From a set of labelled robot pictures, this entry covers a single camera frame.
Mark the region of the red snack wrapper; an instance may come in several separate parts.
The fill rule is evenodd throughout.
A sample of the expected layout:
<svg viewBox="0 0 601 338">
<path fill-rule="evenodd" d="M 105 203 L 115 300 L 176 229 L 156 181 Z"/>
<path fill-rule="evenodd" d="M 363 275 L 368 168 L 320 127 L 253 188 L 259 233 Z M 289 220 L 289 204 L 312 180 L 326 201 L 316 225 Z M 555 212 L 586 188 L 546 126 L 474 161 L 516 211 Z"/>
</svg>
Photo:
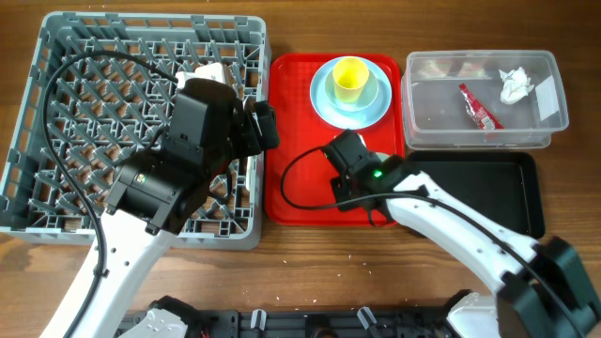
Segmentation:
<svg viewBox="0 0 601 338">
<path fill-rule="evenodd" d="M 500 121 L 485 108 L 485 106 L 471 93 L 465 84 L 458 86 L 466 102 L 466 111 L 476 126 L 483 131 L 502 130 Z"/>
</svg>

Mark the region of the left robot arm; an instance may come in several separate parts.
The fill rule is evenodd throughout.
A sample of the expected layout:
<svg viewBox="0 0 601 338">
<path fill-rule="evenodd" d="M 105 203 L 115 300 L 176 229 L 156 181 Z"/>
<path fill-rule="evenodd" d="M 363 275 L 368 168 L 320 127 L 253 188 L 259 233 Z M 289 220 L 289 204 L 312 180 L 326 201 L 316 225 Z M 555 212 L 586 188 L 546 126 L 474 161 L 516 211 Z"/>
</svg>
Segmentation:
<svg viewBox="0 0 601 338">
<path fill-rule="evenodd" d="M 122 161 L 96 238 L 45 337 L 110 337 L 143 280 L 210 195 L 231 161 L 280 143 L 275 110 L 249 103 L 233 88 L 191 79 L 158 150 L 146 147 Z"/>
</svg>

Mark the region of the white plastic spoon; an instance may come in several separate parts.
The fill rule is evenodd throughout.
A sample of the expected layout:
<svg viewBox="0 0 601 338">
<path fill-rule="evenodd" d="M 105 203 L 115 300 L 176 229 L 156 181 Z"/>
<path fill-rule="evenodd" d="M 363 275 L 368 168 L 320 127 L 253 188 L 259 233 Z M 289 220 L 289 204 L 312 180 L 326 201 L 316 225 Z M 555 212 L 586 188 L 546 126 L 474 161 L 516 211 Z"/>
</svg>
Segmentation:
<svg viewBox="0 0 601 338">
<path fill-rule="evenodd" d="M 245 188 L 248 192 L 253 190 L 252 182 L 254 179 L 254 156 L 248 157 L 246 161 L 246 173 L 245 173 Z"/>
</svg>

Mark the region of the yellow plastic cup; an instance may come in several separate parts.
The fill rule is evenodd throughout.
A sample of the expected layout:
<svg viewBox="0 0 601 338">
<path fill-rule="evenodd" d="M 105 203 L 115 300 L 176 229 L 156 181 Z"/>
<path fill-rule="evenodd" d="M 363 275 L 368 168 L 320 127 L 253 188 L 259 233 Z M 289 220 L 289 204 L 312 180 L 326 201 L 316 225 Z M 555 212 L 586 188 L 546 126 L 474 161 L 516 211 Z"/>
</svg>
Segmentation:
<svg viewBox="0 0 601 338">
<path fill-rule="evenodd" d="M 334 94 L 343 103 L 355 102 L 361 95 L 370 76 L 367 64 L 359 57 L 344 56 L 332 70 Z"/>
</svg>

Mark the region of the green bowl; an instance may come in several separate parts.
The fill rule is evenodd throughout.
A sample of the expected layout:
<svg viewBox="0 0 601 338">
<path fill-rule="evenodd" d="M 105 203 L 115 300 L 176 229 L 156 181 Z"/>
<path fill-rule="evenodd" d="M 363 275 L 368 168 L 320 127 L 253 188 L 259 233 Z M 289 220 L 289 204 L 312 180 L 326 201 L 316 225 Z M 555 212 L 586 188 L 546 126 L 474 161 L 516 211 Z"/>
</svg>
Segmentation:
<svg viewBox="0 0 601 338">
<path fill-rule="evenodd" d="M 381 153 L 381 152 L 377 152 L 377 153 L 376 153 L 376 155 L 378 156 L 378 158 L 379 158 L 381 161 L 386 161 L 386 160 L 387 160 L 387 159 L 390 157 L 390 155 L 389 155 L 389 154 L 386 154 L 386 153 Z"/>
</svg>

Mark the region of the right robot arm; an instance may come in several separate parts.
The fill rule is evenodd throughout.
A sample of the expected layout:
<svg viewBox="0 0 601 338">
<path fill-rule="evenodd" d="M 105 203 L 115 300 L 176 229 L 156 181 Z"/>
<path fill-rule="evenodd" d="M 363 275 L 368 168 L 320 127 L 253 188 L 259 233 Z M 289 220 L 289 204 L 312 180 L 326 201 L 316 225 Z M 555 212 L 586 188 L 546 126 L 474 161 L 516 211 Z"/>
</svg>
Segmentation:
<svg viewBox="0 0 601 338">
<path fill-rule="evenodd" d="M 376 209 L 438 244 L 471 270 L 489 295 L 469 293 L 446 316 L 461 337 L 584 337 L 600 322 L 600 298 L 576 250 L 542 245 L 447 193 L 397 155 L 382 159 L 346 130 L 323 148 L 338 172 L 339 208 Z"/>
</svg>

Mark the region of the white napkin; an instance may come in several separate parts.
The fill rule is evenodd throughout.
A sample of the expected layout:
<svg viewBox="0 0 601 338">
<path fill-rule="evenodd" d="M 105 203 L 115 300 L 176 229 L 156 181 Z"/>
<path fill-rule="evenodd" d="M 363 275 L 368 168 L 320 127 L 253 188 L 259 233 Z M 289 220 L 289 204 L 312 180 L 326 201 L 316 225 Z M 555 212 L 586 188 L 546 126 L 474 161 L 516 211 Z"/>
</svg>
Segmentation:
<svg viewBox="0 0 601 338">
<path fill-rule="evenodd" d="M 528 76 L 522 67 L 512 69 L 509 72 L 499 70 L 499 74 L 503 82 L 500 93 L 501 103 L 513 105 L 527 97 L 534 89 L 534 85 L 531 84 L 532 78 Z"/>
</svg>

